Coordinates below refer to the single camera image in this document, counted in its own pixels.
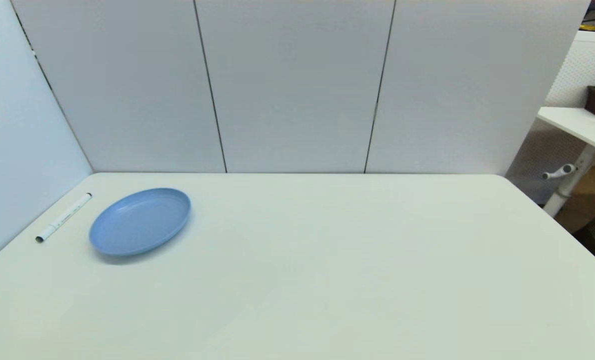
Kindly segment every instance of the panel seam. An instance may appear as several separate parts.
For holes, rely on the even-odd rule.
[[[199,34],[199,45],[202,47],[202,57],[204,58],[204,68],[206,69],[206,80],[208,80],[208,91],[211,95],[211,104],[213,105],[213,116],[215,116],[215,127],[217,128],[217,138],[219,140],[219,147],[222,150],[222,162],[224,163],[224,172],[228,173],[227,158],[224,154],[224,146],[222,145],[222,133],[220,132],[220,122],[218,121],[218,111],[216,110],[216,101],[213,96],[213,86],[211,85],[211,75],[209,75],[209,63],[207,62],[207,53],[204,50],[204,38],[202,37],[202,28],[200,27],[200,14],[198,13],[198,5],[196,0],[193,0],[193,10],[195,11],[195,22],[197,22],[197,33]]]
[[[391,11],[391,23],[388,26],[388,36],[386,37],[386,48],[384,50],[384,60],[382,60],[382,73],[379,76],[379,85],[377,86],[377,97],[375,98],[375,109],[373,110],[373,123],[371,124],[371,133],[368,137],[368,148],[366,149],[366,161],[364,162],[364,174],[367,173],[369,165],[369,155],[371,153],[371,141],[373,140],[373,129],[376,127],[376,117],[378,116],[378,105],[380,104],[380,93],[382,91],[382,80],[384,79],[384,68],[387,65],[387,54],[389,54],[389,43],[391,42],[391,29],[393,29],[393,19],[396,17],[396,4],[398,0],[393,0],[393,10]]]

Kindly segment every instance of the marker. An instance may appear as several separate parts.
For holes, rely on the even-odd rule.
[[[35,241],[38,243],[43,242],[48,237],[50,237],[53,233],[56,232],[60,228],[60,226],[64,225],[68,219],[70,219],[78,210],[80,210],[89,200],[92,198],[91,193],[86,193],[82,196],[76,203],[71,205],[62,215],[58,216],[53,222],[51,222],[42,232],[39,233],[35,237]]]

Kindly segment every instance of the pen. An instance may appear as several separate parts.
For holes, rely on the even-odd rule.
[[[76,203],[71,205],[62,215],[58,216],[55,220],[53,220],[42,232],[39,233],[35,237],[35,241],[38,243],[43,242],[48,237],[50,237],[53,233],[56,232],[66,221],[71,218],[78,210],[80,210],[89,200],[92,198],[91,193],[86,193],[82,196]]]

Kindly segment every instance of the white desk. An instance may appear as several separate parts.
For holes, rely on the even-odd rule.
[[[537,118],[587,143],[574,164],[578,170],[566,176],[544,205],[545,212],[554,217],[591,167],[595,156],[595,115],[585,109],[572,107],[542,107],[537,113]]]
[[[187,227],[96,255],[96,216],[153,187]],[[1,251],[0,359],[595,360],[595,258],[494,175],[100,173]]]

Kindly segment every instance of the white wall panel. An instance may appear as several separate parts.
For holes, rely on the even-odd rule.
[[[225,170],[192,0],[13,3],[94,170]]]
[[[400,0],[369,173],[504,174],[587,0]]]
[[[229,172],[364,171],[392,0],[197,0]]]
[[[0,249],[89,174],[11,3],[0,0]]]

